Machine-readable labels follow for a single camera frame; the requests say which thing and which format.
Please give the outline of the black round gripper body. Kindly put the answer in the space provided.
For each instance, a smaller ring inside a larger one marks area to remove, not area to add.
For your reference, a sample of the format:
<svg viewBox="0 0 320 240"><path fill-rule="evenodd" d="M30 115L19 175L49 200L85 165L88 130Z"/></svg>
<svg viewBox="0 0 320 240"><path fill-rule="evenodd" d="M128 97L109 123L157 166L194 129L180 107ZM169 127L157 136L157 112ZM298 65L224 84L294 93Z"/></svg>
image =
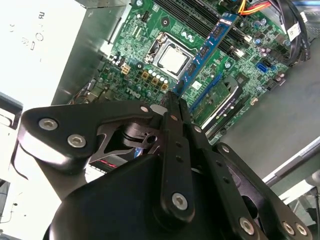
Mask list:
<svg viewBox="0 0 320 240"><path fill-rule="evenodd" d="M155 157L139 160L74 190L57 209L48 240L230 240L233 233L221 204L203 174L192 172L195 216L168 230L156 219L159 166Z"/></svg>

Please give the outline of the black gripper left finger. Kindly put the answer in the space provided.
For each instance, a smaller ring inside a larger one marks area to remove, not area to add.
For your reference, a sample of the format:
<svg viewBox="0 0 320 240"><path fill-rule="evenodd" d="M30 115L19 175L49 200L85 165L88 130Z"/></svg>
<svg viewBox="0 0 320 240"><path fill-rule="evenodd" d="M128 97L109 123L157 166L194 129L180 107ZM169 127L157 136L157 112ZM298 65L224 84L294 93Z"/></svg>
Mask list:
<svg viewBox="0 0 320 240"><path fill-rule="evenodd" d="M18 142L23 150L68 174L109 156L142 154L124 164L132 178L136 164L155 162L158 219L189 223L195 215L191 175L190 126L187 103L174 92L161 102L164 112L140 100L67 104L27 110L21 118Z"/></svg>

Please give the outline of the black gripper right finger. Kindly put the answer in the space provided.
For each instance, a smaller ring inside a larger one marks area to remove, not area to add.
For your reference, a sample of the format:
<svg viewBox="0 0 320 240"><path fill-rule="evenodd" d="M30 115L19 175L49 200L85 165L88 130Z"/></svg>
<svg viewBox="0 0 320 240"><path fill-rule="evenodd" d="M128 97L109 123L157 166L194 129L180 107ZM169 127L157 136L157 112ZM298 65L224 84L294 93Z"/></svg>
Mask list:
<svg viewBox="0 0 320 240"><path fill-rule="evenodd" d="M223 240L311 240L312 232L254 173L224 144L211 146L198 126L191 123L187 103L179 100L191 152L201 166L217 198L217 226Z"/></svg>

